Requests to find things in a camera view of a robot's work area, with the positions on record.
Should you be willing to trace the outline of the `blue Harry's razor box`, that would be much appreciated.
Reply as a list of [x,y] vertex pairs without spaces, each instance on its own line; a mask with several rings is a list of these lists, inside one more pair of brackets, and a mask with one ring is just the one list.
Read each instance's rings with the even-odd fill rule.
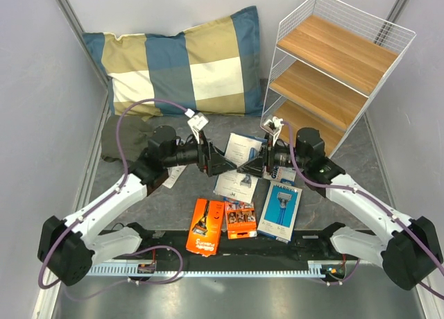
[[257,233],[289,243],[292,238],[302,189],[271,181],[257,224]]

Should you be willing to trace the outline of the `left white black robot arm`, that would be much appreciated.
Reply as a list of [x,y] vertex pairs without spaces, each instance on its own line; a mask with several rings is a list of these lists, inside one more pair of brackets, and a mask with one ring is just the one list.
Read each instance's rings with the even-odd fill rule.
[[169,177],[169,168],[195,164],[209,177],[236,169],[223,152],[198,131],[181,142],[171,126],[154,129],[145,149],[107,191],[63,219],[48,218],[40,236],[37,257],[65,286],[77,284],[94,265],[121,255],[147,258],[150,239],[132,224],[103,234],[104,228],[135,203],[147,198]]

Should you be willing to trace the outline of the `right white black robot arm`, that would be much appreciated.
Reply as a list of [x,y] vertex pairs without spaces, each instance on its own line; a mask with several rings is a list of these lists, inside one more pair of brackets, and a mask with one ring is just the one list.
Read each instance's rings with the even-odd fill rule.
[[326,227],[318,241],[326,259],[346,254],[382,268],[404,290],[421,285],[435,270],[443,270],[443,253],[434,224],[424,216],[412,218],[390,207],[360,186],[325,153],[325,142],[314,128],[301,128],[288,144],[267,134],[258,154],[238,172],[262,177],[274,166],[291,167],[304,183],[322,197],[350,212],[371,233],[343,223]]

